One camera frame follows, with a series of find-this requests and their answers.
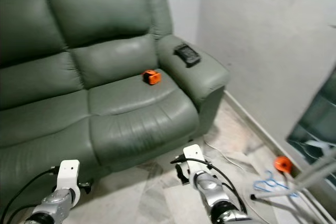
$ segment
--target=sofa backrest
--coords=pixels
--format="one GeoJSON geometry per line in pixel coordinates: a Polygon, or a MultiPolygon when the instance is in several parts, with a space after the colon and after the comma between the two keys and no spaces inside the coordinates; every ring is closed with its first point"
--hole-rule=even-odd
{"type": "Polygon", "coordinates": [[[0,109],[158,67],[166,0],[0,0],[0,109]]]}

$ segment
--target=seat cushion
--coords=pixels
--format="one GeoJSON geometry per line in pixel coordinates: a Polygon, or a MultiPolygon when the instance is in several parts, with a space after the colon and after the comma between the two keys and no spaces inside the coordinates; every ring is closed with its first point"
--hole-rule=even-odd
{"type": "MultiPolygon", "coordinates": [[[[0,148],[0,185],[3,188],[0,190],[0,198],[2,202],[8,202],[19,188],[37,174],[59,165],[60,161],[65,159],[80,161],[81,177],[90,178],[94,176],[94,173],[89,175],[86,173],[99,168],[90,141],[88,118],[54,134],[0,148]]],[[[55,176],[44,176],[38,179],[23,193],[22,197],[26,199],[24,203],[31,204],[41,201],[43,196],[50,193],[55,184],[55,176]]],[[[16,202],[20,203],[19,206],[24,204],[20,199],[16,202]]]]}
{"type": "Polygon", "coordinates": [[[176,83],[163,70],[162,81],[148,85],[137,75],[89,90],[90,113],[117,115],[154,104],[178,90],[176,83]]]}
{"type": "Polygon", "coordinates": [[[162,81],[153,86],[135,76],[89,91],[92,144],[101,164],[137,158],[197,129],[191,100],[158,71],[162,81]]]}
{"type": "Polygon", "coordinates": [[[88,115],[86,90],[1,111],[0,147],[53,134],[88,115]]]}

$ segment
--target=orange ball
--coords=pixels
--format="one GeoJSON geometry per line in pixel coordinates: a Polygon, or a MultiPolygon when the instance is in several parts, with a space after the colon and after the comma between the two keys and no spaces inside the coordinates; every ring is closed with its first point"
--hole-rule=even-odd
{"type": "Polygon", "coordinates": [[[274,160],[274,167],[280,172],[290,173],[292,166],[293,164],[288,157],[280,156],[274,160]]]}

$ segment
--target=remote control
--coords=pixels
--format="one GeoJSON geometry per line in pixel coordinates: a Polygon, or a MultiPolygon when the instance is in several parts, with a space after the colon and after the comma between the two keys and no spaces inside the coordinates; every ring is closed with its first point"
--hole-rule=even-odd
{"type": "Polygon", "coordinates": [[[187,44],[175,47],[174,52],[186,63],[187,68],[191,68],[201,61],[201,56],[187,44]]]}

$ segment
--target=power cord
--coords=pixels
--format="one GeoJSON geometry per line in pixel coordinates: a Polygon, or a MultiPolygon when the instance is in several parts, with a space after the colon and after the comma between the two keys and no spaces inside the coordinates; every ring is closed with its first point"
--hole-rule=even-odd
{"type": "Polygon", "coordinates": [[[9,207],[11,206],[11,204],[13,203],[13,201],[31,184],[33,183],[35,180],[37,180],[39,177],[42,177],[45,174],[51,173],[51,174],[58,174],[59,172],[59,166],[54,166],[49,170],[46,170],[42,173],[40,173],[39,175],[35,176],[33,179],[31,179],[23,188],[21,188],[21,190],[19,190],[14,196],[13,198],[8,202],[7,206],[5,207],[5,210],[2,214],[1,220],[0,220],[0,224],[4,224],[5,221],[5,216],[9,210],[9,207]]]}
{"type": "MultiPolygon", "coordinates": [[[[212,149],[215,149],[217,150],[222,156],[224,159],[226,159],[229,163],[237,166],[239,169],[241,169],[243,171],[243,175],[244,175],[244,178],[246,178],[246,171],[244,168],[242,168],[240,165],[236,164],[235,162],[233,162],[231,159],[229,159],[226,155],[224,155],[224,153],[222,151],[220,151],[219,149],[217,149],[216,147],[213,147],[212,145],[210,145],[206,140],[205,138],[203,138],[204,140],[204,143],[206,145],[208,145],[210,148],[212,149]]],[[[263,220],[266,224],[271,224],[270,222],[268,222],[267,220],[265,220],[249,203],[248,203],[248,200],[246,200],[245,198],[245,195],[244,195],[244,191],[245,191],[245,188],[246,188],[246,184],[244,183],[243,184],[243,193],[242,193],[242,197],[243,197],[243,200],[245,201],[245,203],[250,207],[250,209],[261,219],[263,220]]]]}
{"type": "Polygon", "coordinates": [[[25,209],[25,208],[30,208],[30,207],[36,207],[38,204],[31,204],[31,205],[25,205],[22,207],[19,207],[18,209],[16,209],[12,215],[10,216],[10,218],[8,219],[7,224],[11,224],[11,221],[14,219],[14,217],[17,215],[18,212],[20,212],[21,210],[25,209]]]}
{"type": "Polygon", "coordinates": [[[231,182],[231,180],[220,169],[218,169],[216,166],[214,166],[214,165],[212,165],[210,163],[207,163],[207,162],[205,162],[203,160],[199,160],[199,159],[196,159],[196,158],[180,157],[180,158],[177,158],[177,159],[171,161],[170,163],[171,164],[175,164],[175,163],[180,163],[180,162],[185,162],[185,161],[195,161],[195,162],[199,162],[199,163],[205,164],[205,165],[211,167],[212,169],[216,170],[219,174],[221,174],[229,182],[229,184],[231,185],[231,187],[229,187],[228,185],[225,184],[234,193],[234,195],[237,196],[241,210],[244,213],[247,214],[246,206],[245,206],[244,202],[242,201],[242,199],[240,198],[240,196],[239,196],[239,194],[238,194],[235,186],[233,185],[233,183],[231,182]]]}

